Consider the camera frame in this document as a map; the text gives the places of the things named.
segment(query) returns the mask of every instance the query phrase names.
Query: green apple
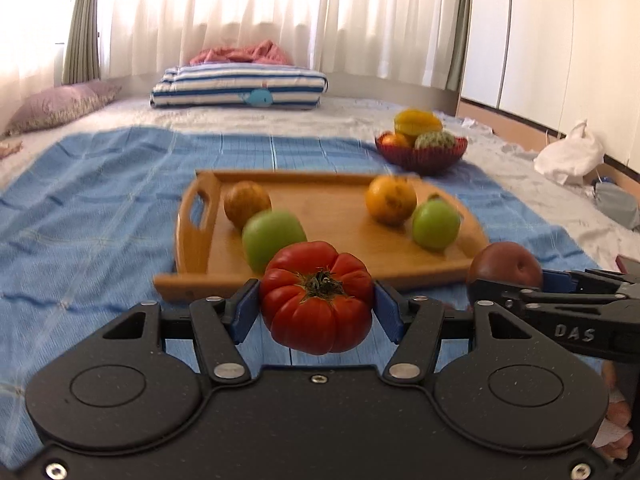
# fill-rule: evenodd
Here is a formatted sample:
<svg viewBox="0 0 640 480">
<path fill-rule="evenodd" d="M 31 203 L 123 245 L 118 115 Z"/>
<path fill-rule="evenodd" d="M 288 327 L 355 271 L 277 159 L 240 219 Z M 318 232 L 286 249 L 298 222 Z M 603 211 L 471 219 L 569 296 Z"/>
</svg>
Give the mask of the green apple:
<svg viewBox="0 0 640 480">
<path fill-rule="evenodd" d="M 266 210 L 253 215 L 242 229 L 242 246 L 249 267 L 262 274 L 276 253 L 291 244 L 306 242 L 298 219 L 284 210 Z"/>
<path fill-rule="evenodd" d="M 435 196 L 415 209 L 412 237 L 423 249 L 443 251 L 456 241 L 460 221 L 458 210 Z"/>
</svg>

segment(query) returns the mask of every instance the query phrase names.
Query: white curtain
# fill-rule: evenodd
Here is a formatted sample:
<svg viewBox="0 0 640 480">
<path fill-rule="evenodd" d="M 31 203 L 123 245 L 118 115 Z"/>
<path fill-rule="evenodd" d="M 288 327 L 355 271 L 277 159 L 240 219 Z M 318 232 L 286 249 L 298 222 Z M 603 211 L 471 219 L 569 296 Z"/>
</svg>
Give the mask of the white curtain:
<svg viewBox="0 0 640 480">
<path fill-rule="evenodd" d="M 71 0 L 0 0 L 0 130 L 23 98 L 54 84 Z"/>
<path fill-rule="evenodd" d="M 272 40 L 299 66 L 444 88 L 458 0 L 98 0 L 102 76 Z"/>
<path fill-rule="evenodd" d="M 297 65 L 316 63 L 320 0 L 98 0 L 101 72 L 161 72 L 203 48 L 272 40 Z"/>
<path fill-rule="evenodd" d="M 458 0 L 328 0 L 322 70 L 444 88 Z"/>
</svg>

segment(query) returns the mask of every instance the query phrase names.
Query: orange fruit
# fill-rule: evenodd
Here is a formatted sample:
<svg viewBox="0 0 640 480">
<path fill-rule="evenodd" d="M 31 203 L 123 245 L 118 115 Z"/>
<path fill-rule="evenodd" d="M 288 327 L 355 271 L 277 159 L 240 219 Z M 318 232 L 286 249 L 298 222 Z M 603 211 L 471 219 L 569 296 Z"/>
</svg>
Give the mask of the orange fruit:
<svg viewBox="0 0 640 480">
<path fill-rule="evenodd" d="M 411 147 L 409 140 L 404 135 L 393 132 L 385 132 L 380 139 L 380 144 L 383 146 L 401 146 L 402 148 Z"/>
<path fill-rule="evenodd" d="M 249 218 L 260 211 L 271 209 L 271 199 L 262 186 L 243 180 L 225 195 L 224 208 L 226 217 L 242 232 Z"/>
<path fill-rule="evenodd" d="M 414 188 L 400 176 L 376 177 L 365 193 L 365 204 L 371 217 L 381 224 L 402 225 L 418 203 Z"/>
<path fill-rule="evenodd" d="M 417 137 L 399 134 L 398 132 L 396 132 L 396 136 L 400 137 L 409 148 L 415 148 L 415 139 L 417 139 Z"/>
</svg>

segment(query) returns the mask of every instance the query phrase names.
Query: gray cloth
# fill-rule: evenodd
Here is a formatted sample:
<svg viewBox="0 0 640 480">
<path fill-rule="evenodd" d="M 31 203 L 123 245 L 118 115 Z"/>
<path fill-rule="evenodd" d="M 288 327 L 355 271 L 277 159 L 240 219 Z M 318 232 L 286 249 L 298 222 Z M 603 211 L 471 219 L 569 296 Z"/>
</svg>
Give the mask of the gray cloth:
<svg viewBox="0 0 640 480">
<path fill-rule="evenodd" d="M 627 229 L 640 226 L 638 200 L 631 193 L 610 182 L 598 182 L 594 193 L 596 208 Z"/>
<path fill-rule="evenodd" d="M 98 0 L 74 0 L 62 84 L 84 83 L 100 78 L 97 7 Z"/>
</svg>

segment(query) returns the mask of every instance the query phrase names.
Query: pillow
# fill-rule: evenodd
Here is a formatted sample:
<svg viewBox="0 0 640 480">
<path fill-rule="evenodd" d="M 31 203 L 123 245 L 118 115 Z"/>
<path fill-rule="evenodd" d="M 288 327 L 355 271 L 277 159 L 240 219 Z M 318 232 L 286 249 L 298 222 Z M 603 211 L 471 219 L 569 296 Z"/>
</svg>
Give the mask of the pillow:
<svg viewBox="0 0 640 480">
<path fill-rule="evenodd" d="M 62 126 L 113 101 L 122 87 L 104 81 L 49 88 L 27 97 L 0 137 Z"/>
<path fill-rule="evenodd" d="M 202 63 L 169 68 L 151 92 L 151 105 L 235 105 L 313 108 L 326 76 L 295 66 Z"/>
</svg>

